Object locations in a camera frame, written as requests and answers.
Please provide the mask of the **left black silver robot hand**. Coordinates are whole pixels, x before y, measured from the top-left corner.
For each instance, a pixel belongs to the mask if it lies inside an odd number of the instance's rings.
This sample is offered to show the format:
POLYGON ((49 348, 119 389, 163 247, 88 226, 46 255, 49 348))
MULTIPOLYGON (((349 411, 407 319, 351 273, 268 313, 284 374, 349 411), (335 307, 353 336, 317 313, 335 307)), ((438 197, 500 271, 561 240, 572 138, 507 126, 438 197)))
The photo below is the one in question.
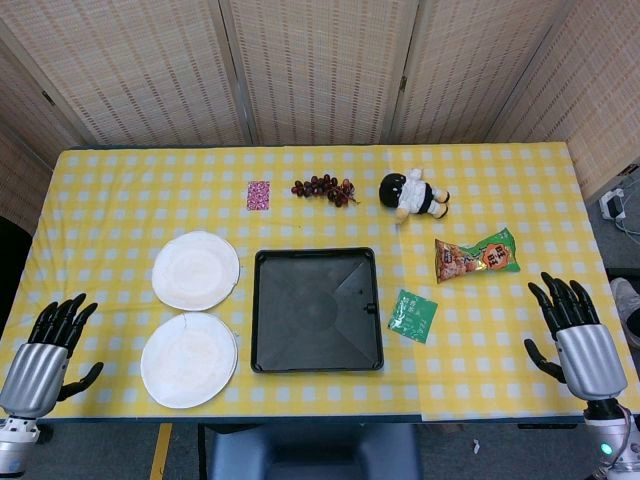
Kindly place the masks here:
POLYGON ((64 378, 84 326, 98 304, 84 303, 84 293, 52 302, 36 318, 27 341, 20 346, 1 389, 1 408, 10 417, 39 419, 57 403, 87 390, 104 364, 95 363, 80 380, 64 378))

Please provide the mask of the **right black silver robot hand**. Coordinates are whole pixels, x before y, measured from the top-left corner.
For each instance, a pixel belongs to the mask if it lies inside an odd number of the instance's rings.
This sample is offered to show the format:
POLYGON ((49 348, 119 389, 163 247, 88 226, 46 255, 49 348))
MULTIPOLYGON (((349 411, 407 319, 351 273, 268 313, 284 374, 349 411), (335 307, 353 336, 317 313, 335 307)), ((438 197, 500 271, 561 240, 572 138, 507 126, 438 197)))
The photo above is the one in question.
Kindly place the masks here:
POLYGON ((535 342, 526 339, 530 360, 581 400, 616 398, 627 388, 627 378, 612 335, 600 322, 590 295, 575 280, 565 282, 547 272, 541 278, 545 288, 533 282, 528 288, 540 307, 559 361, 547 360, 535 342))

